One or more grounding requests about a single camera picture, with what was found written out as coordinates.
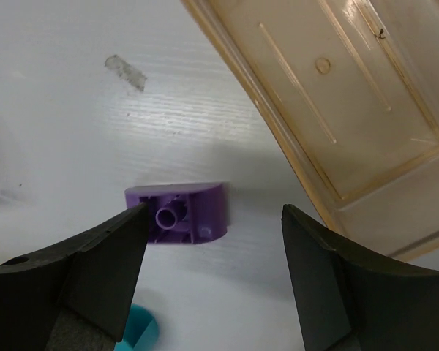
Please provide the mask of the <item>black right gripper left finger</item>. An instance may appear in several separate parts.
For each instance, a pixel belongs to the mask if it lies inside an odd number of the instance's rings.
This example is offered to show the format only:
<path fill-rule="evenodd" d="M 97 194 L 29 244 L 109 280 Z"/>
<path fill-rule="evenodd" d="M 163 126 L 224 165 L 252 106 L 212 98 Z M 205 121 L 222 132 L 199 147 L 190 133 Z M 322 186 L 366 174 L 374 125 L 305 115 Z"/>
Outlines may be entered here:
<path fill-rule="evenodd" d="M 149 238 L 145 204 L 0 264 L 0 350 L 112 350 Z"/>

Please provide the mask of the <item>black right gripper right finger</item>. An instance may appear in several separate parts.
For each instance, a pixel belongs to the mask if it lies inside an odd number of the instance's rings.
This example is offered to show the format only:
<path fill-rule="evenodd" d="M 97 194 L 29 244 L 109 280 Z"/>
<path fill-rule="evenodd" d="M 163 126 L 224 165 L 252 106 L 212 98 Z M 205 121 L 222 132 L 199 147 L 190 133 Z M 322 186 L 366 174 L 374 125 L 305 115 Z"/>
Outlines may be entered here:
<path fill-rule="evenodd" d="M 374 252 L 295 207 L 282 235 L 306 350 L 439 350 L 439 271 Z"/>

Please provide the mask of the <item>teal rounded lego brick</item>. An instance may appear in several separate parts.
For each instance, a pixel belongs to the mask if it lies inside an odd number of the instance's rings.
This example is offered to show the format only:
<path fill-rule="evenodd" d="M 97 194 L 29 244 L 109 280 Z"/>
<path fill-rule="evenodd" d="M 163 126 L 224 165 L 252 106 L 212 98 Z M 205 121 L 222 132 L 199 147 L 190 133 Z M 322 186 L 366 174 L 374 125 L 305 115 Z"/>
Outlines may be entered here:
<path fill-rule="evenodd" d="M 124 335 L 114 351 L 152 351 L 160 335 L 154 315 L 142 306 L 132 304 Z"/>

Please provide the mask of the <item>purple rounded lego brick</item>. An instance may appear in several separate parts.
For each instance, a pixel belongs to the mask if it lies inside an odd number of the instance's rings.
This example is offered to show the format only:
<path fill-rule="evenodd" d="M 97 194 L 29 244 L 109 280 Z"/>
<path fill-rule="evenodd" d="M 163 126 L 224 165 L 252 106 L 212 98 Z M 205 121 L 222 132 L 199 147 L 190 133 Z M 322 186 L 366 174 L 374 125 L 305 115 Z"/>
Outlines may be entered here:
<path fill-rule="evenodd" d="M 127 207 L 149 209 L 150 244 L 205 244 L 228 230 L 228 200 L 223 183 L 134 186 L 124 191 Z"/>

